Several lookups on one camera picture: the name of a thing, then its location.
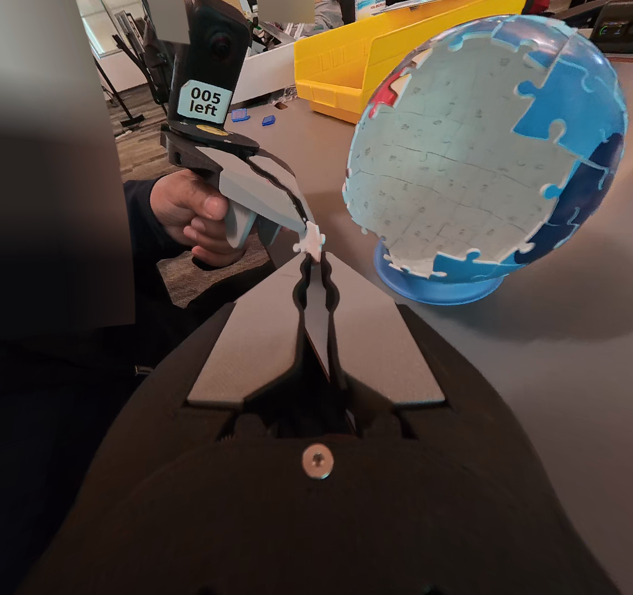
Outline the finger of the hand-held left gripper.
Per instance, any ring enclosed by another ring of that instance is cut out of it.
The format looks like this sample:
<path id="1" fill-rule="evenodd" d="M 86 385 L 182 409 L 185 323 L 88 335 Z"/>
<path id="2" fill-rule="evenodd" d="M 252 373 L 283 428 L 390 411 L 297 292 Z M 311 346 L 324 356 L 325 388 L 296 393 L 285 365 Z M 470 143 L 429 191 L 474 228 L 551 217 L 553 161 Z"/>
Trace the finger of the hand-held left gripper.
<path id="1" fill-rule="evenodd" d="M 256 155 L 270 157 L 292 172 L 286 164 L 265 150 L 241 159 L 216 148 L 196 149 L 202 154 L 201 176 L 222 195 L 282 227 L 305 232 L 307 219 L 302 204 L 273 175 L 256 166 Z"/>
<path id="2" fill-rule="evenodd" d="M 281 166 L 276 160 L 271 159 L 270 157 L 263 156 L 262 154 L 256 155 L 256 166 L 260 169 L 268 172 L 273 175 L 276 180 L 282 183 L 286 188 L 290 190 L 290 192 L 300 201 L 303 206 L 304 212 L 306 214 L 307 221 L 310 221 L 313 224 L 317 222 L 314 220 L 310 207 L 305 199 L 303 193 L 299 189 L 297 184 L 297 180 L 294 174 L 283 166 Z"/>

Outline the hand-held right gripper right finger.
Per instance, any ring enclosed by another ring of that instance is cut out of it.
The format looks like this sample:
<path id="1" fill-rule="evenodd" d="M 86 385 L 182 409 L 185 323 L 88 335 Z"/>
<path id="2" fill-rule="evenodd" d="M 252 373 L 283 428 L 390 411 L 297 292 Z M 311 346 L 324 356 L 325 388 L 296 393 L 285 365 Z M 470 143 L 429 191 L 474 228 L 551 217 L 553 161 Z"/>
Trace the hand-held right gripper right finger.
<path id="1" fill-rule="evenodd" d="M 318 264 L 318 358 L 358 435 L 446 400 L 396 302 L 330 252 Z"/>

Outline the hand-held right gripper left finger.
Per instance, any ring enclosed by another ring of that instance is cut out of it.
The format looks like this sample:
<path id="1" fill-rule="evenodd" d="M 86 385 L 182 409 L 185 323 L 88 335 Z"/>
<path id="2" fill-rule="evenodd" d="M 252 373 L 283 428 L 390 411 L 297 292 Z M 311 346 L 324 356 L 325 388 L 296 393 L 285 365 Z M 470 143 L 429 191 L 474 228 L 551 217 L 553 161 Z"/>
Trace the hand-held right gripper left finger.
<path id="1" fill-rule="evenodd" d="M 235 301 L 188 404 L 242 411 L 295 377 L 312 262 L 309 253 L 298 254 Z"/>

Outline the white puzzle piece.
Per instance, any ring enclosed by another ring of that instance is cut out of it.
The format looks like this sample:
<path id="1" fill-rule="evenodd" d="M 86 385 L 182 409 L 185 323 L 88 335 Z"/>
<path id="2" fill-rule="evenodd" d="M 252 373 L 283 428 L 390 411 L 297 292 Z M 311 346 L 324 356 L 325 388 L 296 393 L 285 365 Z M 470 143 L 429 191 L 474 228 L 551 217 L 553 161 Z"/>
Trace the white puzzle piece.
<path id="1" fill-rule="evenodd" d="M 305 232 L 300 234 L 299 242 L 292 246 L 292 250 L 295 253 L 308 254 L 313 264 L 319 264 L 325 241 L 326 235 L 320 232 L 318 225 L 307 220 Z"/>

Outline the blue cartoon puzzle ball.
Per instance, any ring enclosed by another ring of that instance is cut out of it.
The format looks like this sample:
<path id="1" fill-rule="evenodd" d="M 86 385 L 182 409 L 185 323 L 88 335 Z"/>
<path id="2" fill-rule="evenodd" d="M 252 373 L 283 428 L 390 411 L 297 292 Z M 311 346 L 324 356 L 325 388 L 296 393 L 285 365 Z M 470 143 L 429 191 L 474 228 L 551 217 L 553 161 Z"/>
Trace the blue cartoon puzzle ball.
<path id="1" fill-rule="evenodd" d="M 495 15 L 415 48 L 356 125 L 343 198 L 388 266 L 430 283 L 504 277 L 566 243 L 621 162 L 618 75 L 565 23 Z"/>

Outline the person's left forearm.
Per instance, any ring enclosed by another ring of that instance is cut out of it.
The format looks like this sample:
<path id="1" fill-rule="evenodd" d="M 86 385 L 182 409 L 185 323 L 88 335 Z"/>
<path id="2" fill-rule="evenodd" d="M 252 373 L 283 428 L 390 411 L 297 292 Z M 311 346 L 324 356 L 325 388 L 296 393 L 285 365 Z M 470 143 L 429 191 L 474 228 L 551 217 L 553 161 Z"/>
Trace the person's left forearm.
<path id="1" fill-rule="evenodd" d="M 123 193 L 131 236 L 132 258 L 145 264 L 164 259 L 168 247 L 167 234 L 151 208 L 150 195 L 156 181 L 141 180 L 123 183 Z"/>

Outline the person's left hand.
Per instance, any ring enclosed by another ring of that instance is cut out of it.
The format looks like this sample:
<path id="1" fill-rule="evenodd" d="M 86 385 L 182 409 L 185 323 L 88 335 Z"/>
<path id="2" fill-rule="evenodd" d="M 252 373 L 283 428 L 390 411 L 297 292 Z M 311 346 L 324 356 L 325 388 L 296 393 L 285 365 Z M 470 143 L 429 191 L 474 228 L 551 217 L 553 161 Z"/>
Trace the person's left hand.
<path id="1" fill-rule="evenodd" d="M 228 199 L 194 172 L 183 169 L 159 178 L 149 203 L 166 233 L 200 263 L 222 268 L 242 259 L 244 251 L 226 236 Z"/>

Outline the white cardboard box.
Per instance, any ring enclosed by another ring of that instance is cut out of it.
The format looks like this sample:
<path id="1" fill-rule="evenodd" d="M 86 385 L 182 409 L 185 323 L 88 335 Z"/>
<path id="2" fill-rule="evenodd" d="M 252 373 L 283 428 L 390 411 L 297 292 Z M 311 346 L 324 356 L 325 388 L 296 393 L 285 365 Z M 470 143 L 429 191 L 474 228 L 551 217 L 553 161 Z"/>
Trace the white cardboard box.
<path id="1" fill-rule="evenodd" d="M 242 104 L 294 85 L 294 46 L 295 43 L 280 45 L 245 58 L 232 104 Z"/>

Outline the black tripod stand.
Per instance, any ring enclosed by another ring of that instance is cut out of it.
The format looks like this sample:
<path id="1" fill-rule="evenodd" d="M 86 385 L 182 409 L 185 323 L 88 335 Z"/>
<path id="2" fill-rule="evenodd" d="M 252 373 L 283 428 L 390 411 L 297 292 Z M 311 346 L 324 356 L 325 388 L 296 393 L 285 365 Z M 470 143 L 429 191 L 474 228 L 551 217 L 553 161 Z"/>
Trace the black tripod stand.
<path id="1" fill-rule="evenodd" d="M 123 127 L 138 125 L 144 117 L 133 116 L 122 99 L 122 93 L 146 83 L 154 102 L 167 113 L 169 98 L 168 62 L 161 51 L 146 47 L 145 20 L 134 18 L 129 11 L 114 14 L 118 32 L 112 34 L 115 52 L 95 59 L 102 85 L 110 99 L 126 113 Z"/>

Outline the yellow plastic bin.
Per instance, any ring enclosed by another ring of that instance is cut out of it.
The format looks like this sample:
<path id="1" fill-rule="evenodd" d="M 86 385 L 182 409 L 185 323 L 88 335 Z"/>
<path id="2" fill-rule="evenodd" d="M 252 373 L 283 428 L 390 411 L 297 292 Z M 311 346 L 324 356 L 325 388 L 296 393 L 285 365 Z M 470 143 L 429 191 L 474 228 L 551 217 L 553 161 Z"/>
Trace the yellow plastic bin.
<path id="1" fill-rule="evenodd" d="M 526 0 L 440 0 L 302 38 L 294 46 L 297 94 L 313 111 L 356 124 L 375 90 L 414 48 L 464 22 L 519 14 L 525 4 Z"/>

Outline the black electronic device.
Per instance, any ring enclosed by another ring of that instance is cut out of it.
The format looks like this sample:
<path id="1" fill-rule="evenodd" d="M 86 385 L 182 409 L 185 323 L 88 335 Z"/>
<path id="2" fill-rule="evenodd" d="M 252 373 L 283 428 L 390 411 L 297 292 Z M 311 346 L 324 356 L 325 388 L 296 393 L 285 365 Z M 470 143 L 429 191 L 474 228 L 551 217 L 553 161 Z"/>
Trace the black electronic device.
<path id="1" fill-rule="evenodd" d="M 604 54 L 632 54 L 632 0 L 610 0 L 601 9 L 590 41 Z"/>

